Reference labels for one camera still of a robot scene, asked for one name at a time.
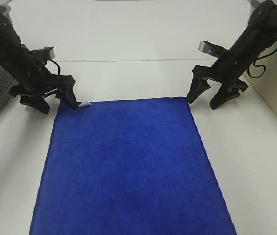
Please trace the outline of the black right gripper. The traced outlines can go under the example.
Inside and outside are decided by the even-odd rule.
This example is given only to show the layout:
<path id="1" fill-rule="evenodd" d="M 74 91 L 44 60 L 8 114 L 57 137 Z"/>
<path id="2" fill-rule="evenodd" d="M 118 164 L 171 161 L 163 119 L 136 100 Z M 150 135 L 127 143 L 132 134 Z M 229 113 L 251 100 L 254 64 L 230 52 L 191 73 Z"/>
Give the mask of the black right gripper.
<path id="1" fill-rule="evenodd" d="M 257 57 L 258 40 L 255 37 L 242 36 L 228 52 L 217 58 L 212 66 L 195 65 L 192 69 L 190 90 L 186 97 L 188 103 L 193 103 L 203 92 L 211 88 L 207 82 L 208 79 L 222 84 L 209 103 L 213 110 L 238 98 L 239 91 L 243 92 L 248 87 L 239 78 Z"/>

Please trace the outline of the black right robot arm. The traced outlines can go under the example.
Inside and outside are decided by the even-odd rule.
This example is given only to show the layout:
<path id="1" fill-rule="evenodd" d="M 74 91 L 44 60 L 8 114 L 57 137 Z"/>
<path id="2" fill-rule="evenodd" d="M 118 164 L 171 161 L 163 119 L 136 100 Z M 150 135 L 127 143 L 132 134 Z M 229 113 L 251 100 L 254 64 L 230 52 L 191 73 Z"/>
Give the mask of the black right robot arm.
<path id="1" fill-rule="evenodd" d="M 214 56 L 217 61 L 210 67 L 195 65 L 193 79 L 187 94 L 188 103 L 193 103 L 203 92 L 210 89 L 209 80 L 221 84 L 209 105 L 217 109 L 224 103 L 238 98 L 247 84 L 239 78 L 249 72 L 262 57 L 260 54 L 277 42 L 277 4 L 266 0 L 258 5 L 248 20 L 248 25 L 232 47 L 227 50 L 209 41 L 201 41 L 199 51 Z"/>

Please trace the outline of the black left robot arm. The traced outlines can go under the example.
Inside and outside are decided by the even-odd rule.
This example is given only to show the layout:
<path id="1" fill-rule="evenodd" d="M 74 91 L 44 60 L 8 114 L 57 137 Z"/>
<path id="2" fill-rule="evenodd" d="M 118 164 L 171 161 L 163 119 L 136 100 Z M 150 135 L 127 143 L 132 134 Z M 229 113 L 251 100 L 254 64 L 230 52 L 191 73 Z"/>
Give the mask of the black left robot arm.
<path id="1" fill-rule="evenodd" d="M 76 109 L 73 77 L 52 74 L 46 68 L 47 62 L 54 62 L 54 59 L 54 47 L 28 50 L 10 20 L 0 13 L 0 65 L 18 82 L 9 91 L 12 97 L 20 96 L 21 104 L 44 114 L 50 109 L 44 99 L 53 94 Z"/>

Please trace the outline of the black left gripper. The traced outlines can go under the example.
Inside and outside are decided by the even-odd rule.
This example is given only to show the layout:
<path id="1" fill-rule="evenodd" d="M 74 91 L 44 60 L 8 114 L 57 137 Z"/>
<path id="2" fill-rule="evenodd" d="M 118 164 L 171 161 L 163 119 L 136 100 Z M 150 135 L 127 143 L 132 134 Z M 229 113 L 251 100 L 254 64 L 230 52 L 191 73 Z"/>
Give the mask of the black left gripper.
<path id="1" fill-rule="evenodd" d="M 43 114 L 49 112 L 49 105 L 41 97 L 52 94 L 56 90 L 56 98 L 66 103 L 71 109 L 77 108 L 77 100 L 73 92 L 75 80 L 70 75 L 52 74 L 47 68 L 47 61 L 40 61 L 30 54 L 29 50 L 8 51 L 9 71 L 19 82 L 10 89 L 9 93 L 15 97 L 22 96 L 20 103 L 40 111 Z"/>

